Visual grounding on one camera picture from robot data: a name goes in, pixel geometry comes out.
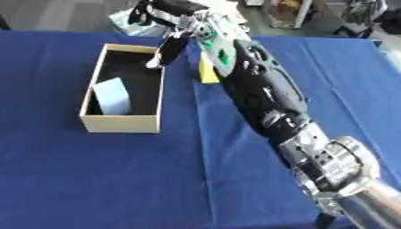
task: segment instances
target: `robotic hand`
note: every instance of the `robotic hand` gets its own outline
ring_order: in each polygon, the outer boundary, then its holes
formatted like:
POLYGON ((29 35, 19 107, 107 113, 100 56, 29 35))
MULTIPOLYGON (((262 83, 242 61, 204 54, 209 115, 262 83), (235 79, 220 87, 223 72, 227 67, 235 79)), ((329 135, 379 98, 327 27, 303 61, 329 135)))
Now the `robotic hand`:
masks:
POLYGON ((320 209, 319 228, 338 215, 361 228, 401 228, 401 195, 379 180, 375 156, 352 137, 329 140, 307 115, 306 99, 288 73, 228 15, 185 0, 142 0, 129 22, 151 21, 174 32, 147 66, 170 64, 196 38, 245 120, 320 209))

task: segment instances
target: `blue tablecloth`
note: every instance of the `blue tablecloth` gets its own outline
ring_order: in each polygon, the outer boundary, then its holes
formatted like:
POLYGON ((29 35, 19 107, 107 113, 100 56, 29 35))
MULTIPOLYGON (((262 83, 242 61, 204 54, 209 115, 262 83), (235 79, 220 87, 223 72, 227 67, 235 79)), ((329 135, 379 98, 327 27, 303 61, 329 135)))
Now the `blue tablecloth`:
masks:
MULTIPOLYGON (((375 150, 400 187, 401 78, 368 41, 258 38, 330 137, 375 150)), ((0 33, 1 228, 310 228, 318 213, 191 47, 166 69, 162 133, 87 133, 78 117, 111 33, 0 33)))

